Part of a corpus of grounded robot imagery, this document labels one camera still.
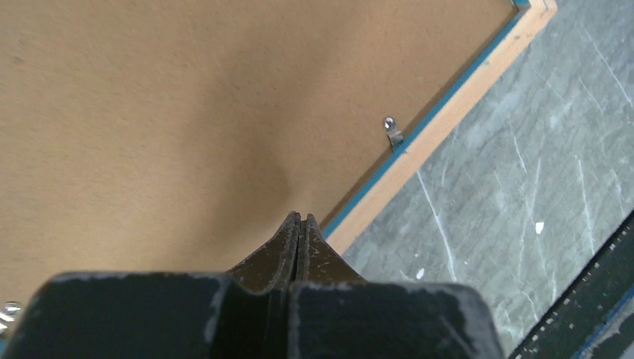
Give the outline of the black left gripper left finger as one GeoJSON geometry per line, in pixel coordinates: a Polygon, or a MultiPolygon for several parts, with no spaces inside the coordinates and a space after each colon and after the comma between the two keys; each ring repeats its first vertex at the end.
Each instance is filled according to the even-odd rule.
{"type": "Polygon", "coordinates": [[[285,358],[301,217],[226,272],[77,271],[47,280],[3,358],[285,358]]]}

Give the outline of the blue picture frame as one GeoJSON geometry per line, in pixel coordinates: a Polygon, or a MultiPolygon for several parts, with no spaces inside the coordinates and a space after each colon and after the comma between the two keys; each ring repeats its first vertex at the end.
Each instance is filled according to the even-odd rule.
{"type": "Polygon", "coordinates": [[[223,271],[294,210],[344,251],[556,11],[3,1],[2,301],[68,271],[223,271]]]}

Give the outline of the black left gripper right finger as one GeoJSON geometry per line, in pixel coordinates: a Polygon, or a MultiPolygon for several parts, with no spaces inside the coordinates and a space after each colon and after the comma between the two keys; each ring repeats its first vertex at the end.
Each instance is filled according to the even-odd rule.
{"type": "Polygon", "coordinates": [[[289,296],[291,358],[502,358],[488,305],[456,283],[364,280],[314,216],[299,233],[289,296]]]}

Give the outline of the metal frame retaining clip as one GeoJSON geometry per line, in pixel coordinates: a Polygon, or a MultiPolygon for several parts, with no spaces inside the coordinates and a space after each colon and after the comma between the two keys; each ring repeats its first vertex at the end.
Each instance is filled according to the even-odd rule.
{"type": "Polygon", "coordinates": [[[398,127],[396,120],[391,116],[386,116],[383,120],[384,131],[389,139],[392,151],[395,152],[403,143],[404,135],[398,127]]]}

